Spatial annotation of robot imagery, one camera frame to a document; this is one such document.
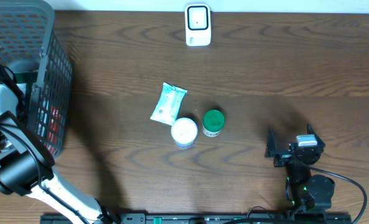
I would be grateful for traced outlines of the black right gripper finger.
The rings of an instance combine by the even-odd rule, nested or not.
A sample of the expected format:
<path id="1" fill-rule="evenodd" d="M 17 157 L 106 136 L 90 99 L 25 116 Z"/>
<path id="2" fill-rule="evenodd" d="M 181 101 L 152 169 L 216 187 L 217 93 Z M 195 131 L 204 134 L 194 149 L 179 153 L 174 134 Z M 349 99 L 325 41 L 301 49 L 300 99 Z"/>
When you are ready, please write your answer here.
<path id="1" fill-rule="evenodd" d="M 271 158 L 271 157 L 274 157 L 276 154 L 277 154 L 277 148 L 276 148 L 276 143 L 274 140 L 273 130 L 269 128 L 264 156 L 265 158 Z"/>
<path id="2" fill-rule="evenodd" d="M 313 135 L 315 140 L 317 141 L 317 143 L 320 143 L 321 142 L 321 139 L 320 137 L 315 133 L 315 131 L 313 130 L 312 126 L 310 124 L 308 124 L 306 126 L 306 129 L 307 129 L 307 134 L 309 135 Z"/>

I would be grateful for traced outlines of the green lid jar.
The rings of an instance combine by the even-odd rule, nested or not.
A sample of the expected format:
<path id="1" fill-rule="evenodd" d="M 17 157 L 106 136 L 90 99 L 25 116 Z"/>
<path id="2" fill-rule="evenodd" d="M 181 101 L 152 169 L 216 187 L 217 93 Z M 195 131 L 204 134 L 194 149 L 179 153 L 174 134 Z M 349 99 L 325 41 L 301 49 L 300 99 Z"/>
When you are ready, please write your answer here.
<path id="1" fill-rule="evenodd" d="M 224 114 L 219 110 L 209 110 L 203 116 L 202 131 L 208 137 L 216 137 L 225 125 Z"/>

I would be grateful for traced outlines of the white lid blue jar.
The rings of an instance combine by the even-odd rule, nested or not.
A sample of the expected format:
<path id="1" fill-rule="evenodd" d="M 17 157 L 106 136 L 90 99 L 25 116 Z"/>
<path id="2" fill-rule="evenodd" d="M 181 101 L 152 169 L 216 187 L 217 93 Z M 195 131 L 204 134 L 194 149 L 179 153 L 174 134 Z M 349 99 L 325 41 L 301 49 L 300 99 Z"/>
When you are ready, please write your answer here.
<path id="1" fill-rule="evenodd" d="M 179 118 L 171 126 L 171 136 L 181 149 L 192 147 L 198 135 L 198 127 L 190 118 Z"/>

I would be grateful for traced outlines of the light green wipes packet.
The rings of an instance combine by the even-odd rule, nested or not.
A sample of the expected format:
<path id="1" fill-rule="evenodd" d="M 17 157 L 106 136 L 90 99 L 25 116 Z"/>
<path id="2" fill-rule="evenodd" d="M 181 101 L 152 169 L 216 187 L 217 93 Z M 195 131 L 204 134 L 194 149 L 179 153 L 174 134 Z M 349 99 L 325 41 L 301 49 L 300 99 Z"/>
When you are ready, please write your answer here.
<path id="1" fill-rule="evenodd" d="M 150 119 L 172 126 L 177 119 L 182 100 L 186 94 L 187 90 L 164 82 L 159 101 Z"/>

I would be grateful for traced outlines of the red snack wrapper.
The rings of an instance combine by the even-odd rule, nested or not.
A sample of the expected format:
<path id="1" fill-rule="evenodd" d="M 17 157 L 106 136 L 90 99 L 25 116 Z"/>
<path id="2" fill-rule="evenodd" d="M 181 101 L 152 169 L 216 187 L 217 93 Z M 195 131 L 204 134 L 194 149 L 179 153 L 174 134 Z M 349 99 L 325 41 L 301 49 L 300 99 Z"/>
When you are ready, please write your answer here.
<path id="1" fill-rule="evenodd" d="M 46 144 L 49 152 L 56 156 L 59 152 L 59 147 L 62 144 L 62 137 L 60 136 L 60 122 L 61 122 L 61 114 L 58 108 L 54 105 L 50 107 L 50 119 L 49 119 L 49 131 L 47 135 L 48 143 Z"/>

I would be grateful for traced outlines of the large green 3M package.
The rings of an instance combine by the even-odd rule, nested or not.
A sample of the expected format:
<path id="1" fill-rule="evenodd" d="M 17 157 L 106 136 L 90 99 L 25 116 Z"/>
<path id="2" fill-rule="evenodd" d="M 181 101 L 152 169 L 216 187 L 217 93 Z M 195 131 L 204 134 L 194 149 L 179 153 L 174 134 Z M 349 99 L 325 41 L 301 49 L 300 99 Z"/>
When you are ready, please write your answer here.
<path id="1" fill-rule="evenodd" d="M 38 78 L 42 78 L 41 83 L 37 83 Z M 63 102 L 59 97 L 59 79 L 55 78 L 52 72 L 46 71 L 40 76 L 37 71 L 17 74 L 19 88 L 24 92 L 26 125 L 33 130 L 42 141 L 47 141 L 49 131 L 50 107 L 56 106 L 63 115 Z"/>

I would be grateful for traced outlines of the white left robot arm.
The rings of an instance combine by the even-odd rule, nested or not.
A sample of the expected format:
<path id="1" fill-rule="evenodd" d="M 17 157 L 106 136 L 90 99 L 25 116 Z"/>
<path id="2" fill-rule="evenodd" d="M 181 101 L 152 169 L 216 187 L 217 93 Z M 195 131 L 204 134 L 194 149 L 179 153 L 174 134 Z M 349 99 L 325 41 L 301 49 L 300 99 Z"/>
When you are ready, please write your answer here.
<path id="1" fill-rule="evenodd" d="M 21 123 L 26 97 L 15 73 L 0 65 L 0 192 L 40 200 L 72 223 L 120 223 L 95 198 L 63 178 L 47 148 Z"/>

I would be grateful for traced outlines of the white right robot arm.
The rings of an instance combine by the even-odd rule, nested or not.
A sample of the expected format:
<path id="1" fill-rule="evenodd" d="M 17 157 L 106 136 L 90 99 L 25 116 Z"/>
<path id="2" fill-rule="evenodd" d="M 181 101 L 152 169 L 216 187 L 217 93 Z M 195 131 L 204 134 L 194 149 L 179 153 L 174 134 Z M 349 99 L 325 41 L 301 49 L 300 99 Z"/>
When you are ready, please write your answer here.
<path id="1" fill-rule="evenodd" d="M 323 213 L 332 206 L 335 182 L 324 175 L 311 174 L 311 165 L 320 159 L 324 147 L 309 124 L 307 133 L 297 136 L 286 150 L 278 148 L 273 130 L 268 131 L 264 156 L 273 159 L 274 167 L 286 169 L 286 195 L 294 206 L 289 212 L 291 218 L 299 213 Z"/>

